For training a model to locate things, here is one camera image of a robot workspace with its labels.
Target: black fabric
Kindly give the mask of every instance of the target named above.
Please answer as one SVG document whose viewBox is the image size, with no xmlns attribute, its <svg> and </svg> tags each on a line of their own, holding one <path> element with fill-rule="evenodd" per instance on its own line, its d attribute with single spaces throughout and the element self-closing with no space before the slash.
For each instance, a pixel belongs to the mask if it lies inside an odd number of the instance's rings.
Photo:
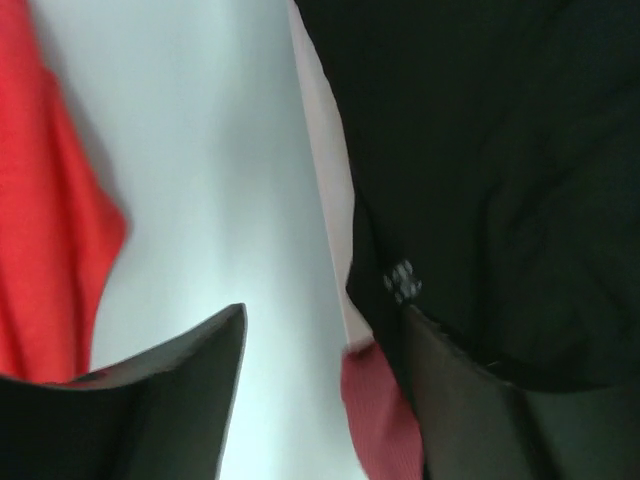
<svg viewBox="0 0 640 480">
<path fill-rule="evenodd" d="M 416 308 L 403 314 L 433 480 L 635 480 L 640 380 L 591 391 L 517 388 Z"/>
<path fill-rule="evenodd" d="M 637 376 L 640 2 L 296 3 L 357 192 L 348 291 L 405 392 L 374 285 L 403 259 L 471 350 L 552 385 Z"/>
<path fill-rule="evenodd" d="M 0 379 L 0 478 L 215 478 L 244 335 L 233 305 L 68 385 Z"/>
</svg>

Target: red fabric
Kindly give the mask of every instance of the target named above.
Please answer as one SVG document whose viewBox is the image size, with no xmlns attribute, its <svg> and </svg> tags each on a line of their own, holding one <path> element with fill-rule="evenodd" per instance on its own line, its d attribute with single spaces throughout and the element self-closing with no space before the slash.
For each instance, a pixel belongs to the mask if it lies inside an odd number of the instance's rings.
<svg viewBox="0 0 640 480">
<path fill-rule="evenodd" d="M 85 373 L 125 224 L 102 192 L 24 0 L 0 0 L 0 373 Z"/>
<path fill-rule="evenodd" d="M 409 402 L 377 343 L 345 355 L 342 400 L 370 480 L 421 480 L 422 440 Z"/>
</svg>

